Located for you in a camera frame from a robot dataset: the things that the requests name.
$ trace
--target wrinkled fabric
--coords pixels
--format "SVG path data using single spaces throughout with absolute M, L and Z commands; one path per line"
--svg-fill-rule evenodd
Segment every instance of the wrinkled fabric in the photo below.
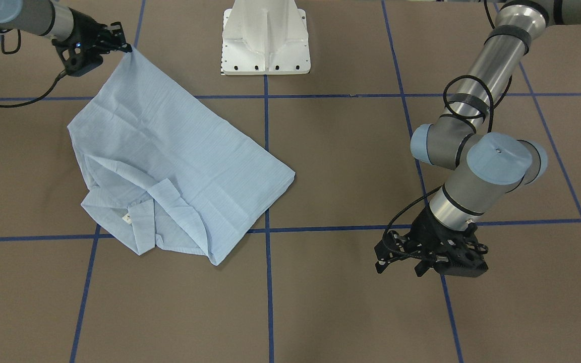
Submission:
M 69 133 L 82 207 L 138 255 L 159 246 L 218 265 L 295 178 L 136 49 Z

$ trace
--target brown floor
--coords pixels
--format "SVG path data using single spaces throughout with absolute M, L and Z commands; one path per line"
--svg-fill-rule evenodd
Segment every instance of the brown floor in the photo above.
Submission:
M 484 218 L 490 270 L 417 278 L 401 262 L 378 275 L 381 225 L 422 193 L 408 125 L 436 120 L 489 25 L 480 4 L 387 2 L 397 70 L 381 2 L 297 3 L 313 69 L 264 80 L 219 75 L 232 0 L 69 1 L 122 21 L 133 43 L 139 30 L 144 55 L 256 142 L 268 136 L 297 179 L 269 228 L 262 217 L 219 267 L 137 257 L 79 206 L 66 129 L 122 56 L 62 80 L 56 98 L 0 109 L 0 361 L 581 361 L 581 26 L 537 39 L 497 110 L 496 131 L 550 161 Z M 0 101 L 41 94 L 60 69 L 46 39 L 25 35 L 18 55 L 0 53 Z M 421 168 L 427 188 L 449 174 Z

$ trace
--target blue joint cap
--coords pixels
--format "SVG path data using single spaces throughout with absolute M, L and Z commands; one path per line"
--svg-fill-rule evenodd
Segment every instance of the blue joint cap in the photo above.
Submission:
M 427 154 L 427 133 L 429 132 L 429 126 L 432 124 L 423 124 L 419 126 L 412 134 L 412 140 L 410 142 L 410 150 L 412 155 L 422 161 L 423 163 L 428 163 L 433 165 L 429 161 L 429 154 Z
M 470 148 L 468 166 L 488 183 L 517 183 L 531 167 L 533 157 L 519 141 L 508 135 L 489 133 Z
M 539 177 L 542 176 L 542 174 L 544 174 L 544 172 L 546 171 L 546 168 L 548 167 L 548 154 L 546 154 L 546 150 L 544 150 L 544 147 L 542 147 L 542 145 L 540 145 L 539 143 L 531 142 L 530 140 L 523 141 L 531 144 L 535 148 L 535 150 L 537 150 L 537 153 L 539 153 L 540 159 L 539 173 L 537 173 L 535 179 L 531 180 L 530 183 L 528 183 L 532 184 L 535 180 L 539 179 Z

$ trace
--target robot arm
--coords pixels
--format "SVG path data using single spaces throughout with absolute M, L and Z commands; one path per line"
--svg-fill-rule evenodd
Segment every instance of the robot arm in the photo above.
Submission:
M 491 118 L 492 95 L 503 92 L 533 39 L 563 24 L 581 24 L 581 0 L 511 0 L 503 6 L 468 75 L 455 80 L 457 91 L 447 99 L 445 89 L 443 115 L 413 134 L 416 159 L 454 172 L 406 236 L 393 230 L 383 235 L 375 248 L 378 273 L 410 257 L 421 260 L 418 276 L 429 268 L 471 277 L 487 271 L 487 247 L 477 242 L 476 222 L 503 195 L 538 179 L 548 159 L 535 142 L 490 130 L 478 136 L 477 128 Z
M 52 0 L 0 0 L 0 30 L 19 29 L 49 37 L 69 76 L 102 64 L 102 54 L 131 51 L 120 22 L 108 27 Z

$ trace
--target black cable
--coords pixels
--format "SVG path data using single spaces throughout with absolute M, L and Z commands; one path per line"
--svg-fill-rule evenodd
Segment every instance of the black cable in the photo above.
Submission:
M 67 71 L 60 72 L 60 74 L 58 74 L 58 76 L 55 77 L 55 80 L 53 81 L 53 84 L 50 86 L 50 88 L 39 97 L 37 97 L 35 99 L 31 99 L 30 101 L 26 101 L 23 103 L 16 103 L 15 105 L 0 105 L 0 108 L 16 108 L 16 107 L 21 107 L 21 106 L 28 106 L 28 105 L 31 105 L 32 103 L 37 102 L 37 101 L 41 101 L 42 99 L 46 98 L 46 96 L 48 96 L 48 94 L 50 94 L 50 92 L 53 91 L 53 89 L 55 88 L 55 85 L 57 85 L 57 83 L 62 78 L 64 78 L 66 75 L 67 75 Z
M 389 230 L 391 229 L 391 226 L 394 225 L 394 222 L 397 219 L 399 219 L 400 216 L 402 216 L 406 211 L 408 211 L 408 209 L 410 209 L 411 207 L 415 206 L 416 204 L 418 204 L 418 202 L 420 202 L 421 200 L 427 198 L 428 196 L 433 195 L 434 193 L 436 193 L 436 191 L 438 191 L 438 189 L 441 189 L 441 187 L 436 187 L 436 188 L 432 189 L 431 191 L 427 192 L 425 195 L 419 197 L 417 200 L 414 200 L 413 202 L 411 202 L 410 204 L 408 204 L 408 206 L 406 206 L 405 208 L 403 208 L 402 211 L 399 211 L 398 214 L 396 214 L 394 216 L 394 218 L 391 219 L 391 221 L 387 225 L 387 228 L 385 228 L 385 231 L 382 233 L 382 236 L 386 236 L 387 233 L 389 233 Z
M 6 37 L 4 37 L 4 35 L 0 35 L 0 39 L 2 39 L 2 53 L 6 54 L 6 55 L 10 55 L 10 54 L 14 54 L 17 53 L 19 51 L 19 49 L 21 48 L 21 30 L 17 30 L 17 48 L 15 48 L 15 50 L 12 51 L 6 51 L 6 46 L 4 46 L 4 41 L 6 39 Z
M 405 256 L 405 257 L 417 258 L 418 260 L 433 260 L 433 259 L 426 258 L 426 257 L 424 257 L 422 255 L 414 255 L 412 253 L 406 253 L 406 252 L 403 252 L 403 251 L 394 250 L 390 246 L 387 246 L 387 242 L 385 240 L 385 237 L 387 236 L 387 233 L 389 233 L 389 230 L 391 229 L 391 226 L 394 225 L 394 222 L 397 219 L 399 219 L 400 216 L 402 216 L 406 211 L 408 211 L 408 209 L 410 209 L 411 207 L 413 207 L 416 204 L 418 204 L 421 200 L 423 200 L 423 199 L 427 198 L 428 196 L 433 195 L 434 193 L 436 193 L 436 191 L 438 191 L 438 189 L 441 189 L 441 187 L 436 187 L 436 188 L 432 189 L 431 191 L 427 192 L 425 195 L 420 196 L 418 199 L 414 200 L 413 202 L 411 202 L 410 204 L 408 204 L 408 206 L 406 206 L 405 208 L 403 208 L 402 211 L 399 211 L 394 216 L 394 218 L 391 219 L 391 221 L 387 225 L 387 228 L 385 228 L 385 231 L 382 233 L 382 241 L 383 241 L 383 244 L 385 245 L 385 248 L 388 251 L 397 253 L 397 254 L 399 254 L 401 256 Z
M 486 9 L 486 16 L 488 17 L 488 21 L 490 22 L 490 26 L 494 29 L 494 23 L 492 21 L 492 16 L 490 14 L 490 10 L 488 10 L 487 0 L 484 0 L 484 9 Z
M 494 120 L 494 98 L 492 96 L 492 94 L 490 93 L 490 89 L 488 89 L 486 82 L 484 82 L 483 80 L 481 80 L 481 78 L 478 78 L 477 76 L 473 76 L 471 74 L 466 74 L 463 76 L 458 76 L 457 78 L 454 78 L 454 80 L 450 81 L 450 83 L 447 83 L 447 86 L 445 86 L 445 89 L 443 90 L 443 103 L 445 103 L 445 108 L 447 108 L 447 110 L 449 110 L 449 112 L 451 112 L 454 116 L 462 118 L 462 119 L 476 119 L 476 118 L 480 118 L 480 117 L 486 117 L 486 115 L 482 114 L 481 112 L 479 112 L 479 115 L 476 116 L 466 116 L 466 115 L 461 115 L 461 113 L 458 113 L 454 110 L 452 110 L 452 107 L 450 106 L 449 101 L 447 100 L 447 90 L 449 90 L 449 88 L 454 85 L 456 82 L 460 81 L 460 80 L 473 80 L 475 82 L 477 82 L 479 85 L 481 85 L 481 87 L 483 87 L 484 91 L 486 91 L 486 94 L 488 95 L 488 110 L 487 112 L 489 113 L 489 117 L 488 117 L 488 132 L 490 133 L 492 131 L 492 126 L 493 126 L 493 120 Z
M 505 95 L 508 93 L 508 90 L 510 89 L 511 83 L 512 83 L 512 76 L 510 76 L 510 78 L 508 78 L 508 84 L 505 85 L 505 89 L 503 90 L 501 97 L 499 97 L 499 99 L 494 103 L 494 108 L 496 108 L 501 103 L 501 101 L 503 101 L 503 98 L 505 97 Z

